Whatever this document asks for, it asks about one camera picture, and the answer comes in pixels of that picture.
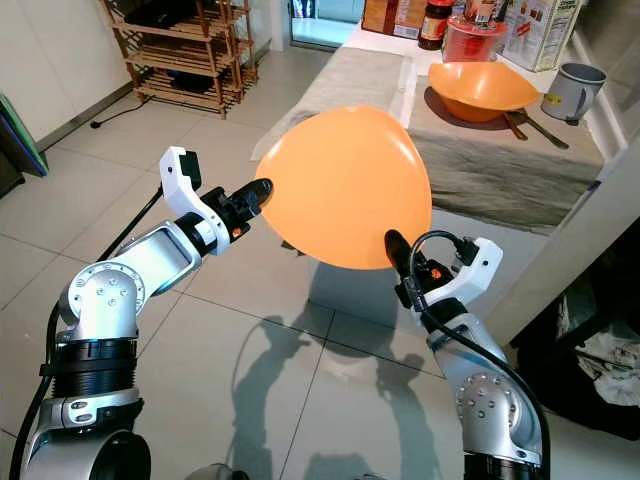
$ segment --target bottle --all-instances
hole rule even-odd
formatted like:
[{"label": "bottle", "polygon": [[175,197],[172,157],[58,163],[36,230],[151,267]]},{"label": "bottle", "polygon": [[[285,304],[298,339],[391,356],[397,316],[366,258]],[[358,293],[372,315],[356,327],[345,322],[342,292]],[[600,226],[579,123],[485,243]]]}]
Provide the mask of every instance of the bottle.
[{"label": "bottle", "polygon": [[418,46],[424,50],[438,50],[447,29],[453,0],[428,0],[424,10],[424,22],[418,35]]}]

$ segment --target red lid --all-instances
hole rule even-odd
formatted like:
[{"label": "red lid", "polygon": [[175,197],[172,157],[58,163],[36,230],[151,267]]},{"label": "red lid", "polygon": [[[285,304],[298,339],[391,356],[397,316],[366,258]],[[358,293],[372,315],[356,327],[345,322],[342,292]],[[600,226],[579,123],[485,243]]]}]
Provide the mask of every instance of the red lid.
[{"label": "red lid", "polygon": [[502,35],[507,31],[507,26],[504,22],[494,22],[491,20],[487,26],[476,25],[474,22],[470,22],[464,18],[464,15],[452,15],[447,20],[447,24],[454,30],[470,33],[471,35],[483,35],[487,37]]},{"label": "red lid", "polygon": [[427,0],[427,3],[438,7],[450,7],[453,5],[453,0]]}]

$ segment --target tiled floor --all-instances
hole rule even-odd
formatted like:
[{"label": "tiled floor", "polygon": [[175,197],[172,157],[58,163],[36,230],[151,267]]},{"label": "tiled floor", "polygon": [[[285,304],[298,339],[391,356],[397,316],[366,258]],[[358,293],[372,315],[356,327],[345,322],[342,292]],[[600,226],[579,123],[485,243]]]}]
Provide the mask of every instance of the tiled floor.
[{"label": "tiled floor", "polygon": [[[327,58],[270,53],[259,86],[225,122],[152,102],[100,130],[82,127],[48,152],[49,178],[28,178],[0,200],[0,478],[38,381],[48,310],[153,193],[162,151],[195,149],[206,184],[235,188],[252,177],[253,144]],[[137,231],[172,217],[161,202]],[[137,430],[154,480],[218,461],[252,479],[461,478],[460,427],[424,335],[309,304],[313,268],[257,219],[234,248],[148,304]],[[555,478],[638,477],[637,444],[551,423]]]}]

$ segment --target white wall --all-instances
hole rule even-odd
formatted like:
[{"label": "white wall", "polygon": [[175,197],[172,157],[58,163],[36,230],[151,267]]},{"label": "white wall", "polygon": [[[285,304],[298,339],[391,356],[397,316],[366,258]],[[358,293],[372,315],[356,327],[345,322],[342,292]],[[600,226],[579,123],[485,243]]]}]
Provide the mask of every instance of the white wall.
[{"label": "white wall", "polygon": [[250,0],[251,6],[251,33],[254,41],[254,52],[264,47],[272,36],[272,0]]},{"label": "white wall", "polygon": [[638,0],[592,0],[578,17],[578,26],[595,64],[607,72],[605,88],[619,111],[628,138],[640,131],[639,21]]},{"label": "white wall", "polygon": [[0,1],[0,89],[36,141],[128,80],[97,0]]},{"label": "white wall", "polygon": [[271,50],[283,51],[291,40],[291,23],[287,5],[289,0],[269,0],[271,8]]}]

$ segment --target green board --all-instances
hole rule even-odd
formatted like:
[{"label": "green board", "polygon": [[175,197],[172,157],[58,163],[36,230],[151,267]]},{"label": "green board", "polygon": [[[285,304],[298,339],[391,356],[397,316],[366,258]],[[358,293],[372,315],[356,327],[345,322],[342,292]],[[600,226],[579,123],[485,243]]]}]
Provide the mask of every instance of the green board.
[{"label": "green board", "polygon": [[44,153],[38,152],[36,142],[27,130],[24,122],[18,115],[18,112],[16,112],[15,108],[13,108],[13,105],[11,105],[7,96],[2,92],[0,92],[0,115],[5,117],[19,140],[22,142],[24,148],[29,152],[32,159],[39,163],[40,168],[38,170],[44,172],[46,175],[49,172],[49,165],[47,164],[47,159]]}]

